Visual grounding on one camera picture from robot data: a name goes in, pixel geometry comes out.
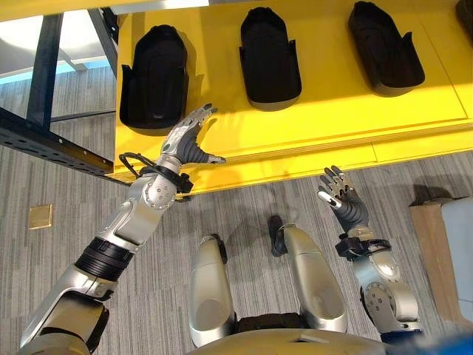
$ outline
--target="yellow table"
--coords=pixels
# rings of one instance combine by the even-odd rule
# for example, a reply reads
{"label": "yellow table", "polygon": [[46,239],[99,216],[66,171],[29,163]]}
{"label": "yellow table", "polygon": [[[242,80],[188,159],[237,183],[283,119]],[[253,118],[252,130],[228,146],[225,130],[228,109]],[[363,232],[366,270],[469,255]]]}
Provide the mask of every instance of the yellow table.
{"label": "yellow table", "polygon": [[[472,149],[472,46],[455,18],[455,1],[376,4],[401,33],[413,32],[426,73],[421,87],[396,98],[377,96],[367,85],[347,29],[349,0],[267,0],[128,14],[121,19],[118,62],[132,64],[137,41],[154,25],[170,24],[180,32],[188,50],[187,111],[206,102],[219,107],[202,148],[228,159],[226,166],[189,166],[193,193],[318,174],[332,163],[350,169]],[[245,96],[239,27],[255,6],[271,7],[296,39],[302,94],[278,112],[256,111]],[[120,93],[119,70],[117,107]],[[132,181],[118,155],[156,158],[166,131],[158,134],[130,129],[117,116],[112,177]]]}

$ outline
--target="metal rack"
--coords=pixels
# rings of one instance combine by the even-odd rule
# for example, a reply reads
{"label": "metal rack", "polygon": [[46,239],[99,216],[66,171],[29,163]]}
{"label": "metal rack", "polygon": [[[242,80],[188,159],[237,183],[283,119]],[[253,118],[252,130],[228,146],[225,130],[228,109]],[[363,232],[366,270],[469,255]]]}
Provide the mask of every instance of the metal rack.
{"label": "metal rack", "polygon": [[[117,50],[113,39],[118,38],[116,16],[108,8],[88,11],[116,77]],[[33,66],[27,117],[23,119],[0,107],[0,144],[79,172],[125,184],[106,176],[113,172],[112,161],[50,131],[51,121],[104,113],[85,112],[80,115],[51,118],[62,18],[62,13],[43,17]]]}

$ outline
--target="robot leg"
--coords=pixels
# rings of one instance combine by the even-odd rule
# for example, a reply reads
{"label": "robot leg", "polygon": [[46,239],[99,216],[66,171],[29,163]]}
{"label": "robot leg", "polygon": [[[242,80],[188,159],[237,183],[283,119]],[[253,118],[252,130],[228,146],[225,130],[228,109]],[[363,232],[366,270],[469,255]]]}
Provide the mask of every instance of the robot leg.
{"label": "robot leg", "polygon": [[189,297],[189,328],[197,347],[222,339],[234,329],[235,311],[224,263],[226,252],[219,237],[204,237],[194,261]]}
{"label": "robot leg", "polygon": [[314,329],[347,331],[344,299],[332,270],[313,240],[301,229],[282,226],[279,216],[269,220],[273,255],[289,255],[302,316]]}

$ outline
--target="black wrist cuff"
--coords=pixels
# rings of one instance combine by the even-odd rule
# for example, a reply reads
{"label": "black wrist cuff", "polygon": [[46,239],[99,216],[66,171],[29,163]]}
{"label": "black wrist cuff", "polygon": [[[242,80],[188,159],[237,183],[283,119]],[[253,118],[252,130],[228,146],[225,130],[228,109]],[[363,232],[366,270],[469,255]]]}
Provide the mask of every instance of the black wrist cuff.
{"label": "black wrist cuff", "polygon": [[106,240],[94,238],[75,266],[101,279],[117,281],[128,266],[133,253]]}

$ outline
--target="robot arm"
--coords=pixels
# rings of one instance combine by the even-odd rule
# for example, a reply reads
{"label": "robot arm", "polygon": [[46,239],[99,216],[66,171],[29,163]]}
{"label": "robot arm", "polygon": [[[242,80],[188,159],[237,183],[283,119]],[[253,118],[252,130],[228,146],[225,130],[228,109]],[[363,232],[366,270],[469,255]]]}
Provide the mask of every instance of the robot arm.
{"label": "robot arm", "polygon": [[377,239],[368,227],[367,207],[348,177],[336,166],[325,169],[317,195],[332,208],[345,231],[336,245],[338,255],[353,262],[361,286],[361,301],[385,342],[400,334],[419,332],[418,304],[407,285],[387,240]]}
{"label": "robot arm", "polygon": [[20,354],[90,354],[95,350],[109,318],[103,301],[111,297],[121,273],[154,232],[176,193],[192,187],[187,175],[179,175],[180,167],[225,162],[202,151],[196,142],[204,120],[216,111],[207,104],[170,131],[156,164],[151,162],[136,174],[125,202],[36,309],[21,338]]}

